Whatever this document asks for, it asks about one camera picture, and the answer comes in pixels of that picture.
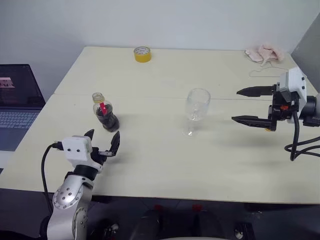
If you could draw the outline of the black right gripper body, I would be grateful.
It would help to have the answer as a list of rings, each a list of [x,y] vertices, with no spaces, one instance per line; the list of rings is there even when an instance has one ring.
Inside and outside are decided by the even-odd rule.
[[[297,92],[279,90],[279,86],[272,86],[272,104],[268,108],[268,130],[274,132],[278,121],[290,120],[294,113],[299,112],[299,95]]]

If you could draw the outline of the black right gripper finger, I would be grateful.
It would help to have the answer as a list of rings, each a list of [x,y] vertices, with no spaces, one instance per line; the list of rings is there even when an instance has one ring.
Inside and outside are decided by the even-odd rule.
[[[243,88],[236,92],[237,95],[245,96],[245,97],[261,97],[261,96],[272,96],[276,87],[272,86],[252,86]]]
[[[237,123],[255,127],[255,128],[263,128],[263,129],[272,129],[272,121],[270,119],[263,119],[259,118],[258,116],[251,116],[251,115],[241,115],[241,116],[232,116],[232,120]]]

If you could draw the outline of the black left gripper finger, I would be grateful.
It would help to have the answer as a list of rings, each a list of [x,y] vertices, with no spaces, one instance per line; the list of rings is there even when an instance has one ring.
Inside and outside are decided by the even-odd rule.
[[[111,140],[111,147],[109,149],[110,156],[114,157],[120,146],[120,132],[117,131]]]
[[[93,140],[94,131],[95,131],[94,129],[91,129],[84,134],[84,139],[86,141],[85,145],[87,148],[92,147],[92,140]]]

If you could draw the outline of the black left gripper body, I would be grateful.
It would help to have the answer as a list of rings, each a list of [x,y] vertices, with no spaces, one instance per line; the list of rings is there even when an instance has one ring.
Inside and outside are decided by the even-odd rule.
[[[114,153],[108,150],[100,151],[98,147],[93,147],[90,156],[94,162],[103,166],[107,158],[113,157]]]

